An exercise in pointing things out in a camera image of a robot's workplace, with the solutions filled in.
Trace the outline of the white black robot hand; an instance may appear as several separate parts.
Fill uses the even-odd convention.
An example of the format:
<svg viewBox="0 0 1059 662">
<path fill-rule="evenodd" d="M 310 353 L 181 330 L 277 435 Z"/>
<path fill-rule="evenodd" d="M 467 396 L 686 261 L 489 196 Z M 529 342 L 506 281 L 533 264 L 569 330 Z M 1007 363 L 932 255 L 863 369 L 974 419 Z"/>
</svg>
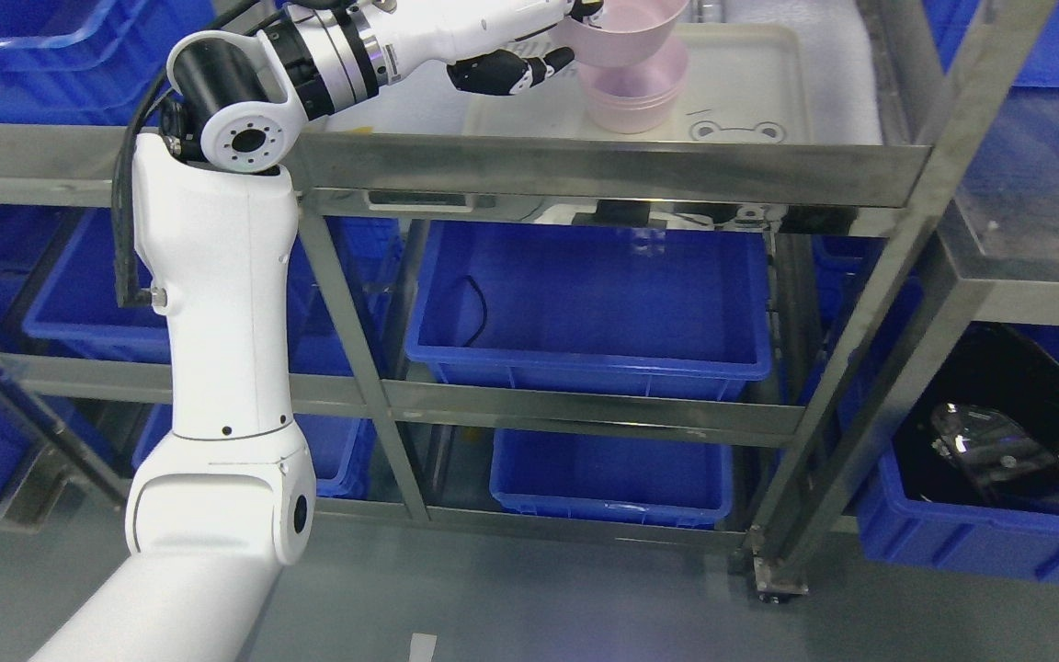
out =
<svg viewBox="0 0 1059 662">
<path fill-rule="evenodd" d="M 457 91 L 507 97 L 575 61 L 570 47 L 526 58 L 509 43 L 564 22 L 591 21 L 602 8 L 602 1 L 399 1 L 393 11 L 372 8 L 369 22 L 385 55 L 388 84 L 441 62 Z"/>
</svg>

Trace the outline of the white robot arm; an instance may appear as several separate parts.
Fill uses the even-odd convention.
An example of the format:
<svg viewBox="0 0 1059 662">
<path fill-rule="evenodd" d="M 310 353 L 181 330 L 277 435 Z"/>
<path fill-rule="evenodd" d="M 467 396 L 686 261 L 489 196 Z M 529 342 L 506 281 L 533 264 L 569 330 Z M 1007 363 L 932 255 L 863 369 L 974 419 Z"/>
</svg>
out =
<svg viewBox="0 0 1059 662">
<path fill-rule="evenodd" d="M 35 661 L 235 661 L 312 532 L 291 410 L 286 281 L 300 211 L 281 166 L 308 121 L 373 97 L 357 1 L 300 1 L 253 35 L 220 17 L 170 51 L 123 135 L 116 298 L 170 340 L 173 422 L 136 471 L 130 554 Z"/>
</svg>

